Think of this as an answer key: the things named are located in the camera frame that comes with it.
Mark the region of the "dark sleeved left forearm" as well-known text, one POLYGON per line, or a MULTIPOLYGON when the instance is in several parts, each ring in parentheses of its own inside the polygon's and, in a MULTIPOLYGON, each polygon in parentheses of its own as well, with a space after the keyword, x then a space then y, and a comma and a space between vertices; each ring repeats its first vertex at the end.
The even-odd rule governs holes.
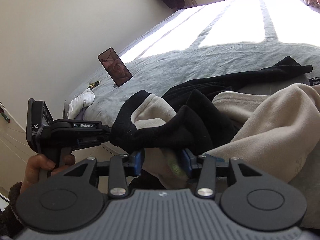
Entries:
POLYGON ((15 237, 23 229, 16 210, 16 201, 20 195, 22 182, 14 184, 9 191, 9 204, 1 211, 1 236, 15 237))

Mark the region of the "person's left hand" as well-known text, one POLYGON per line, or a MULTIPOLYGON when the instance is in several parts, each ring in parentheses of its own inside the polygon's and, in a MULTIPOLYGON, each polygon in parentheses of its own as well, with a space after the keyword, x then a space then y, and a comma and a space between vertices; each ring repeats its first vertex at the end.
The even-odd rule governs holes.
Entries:
POLYGON ((65 162, 65 165, 55 168, 55 163, 43 154, 37 154, 30 157, 25 168, 24 180, 22 182, 20 194, 39 182, 39 174, 41 170, 49 171, 52 176, 56 175, 74 165, 75 156, 72 154, 66 155, 63 161, 65 162))

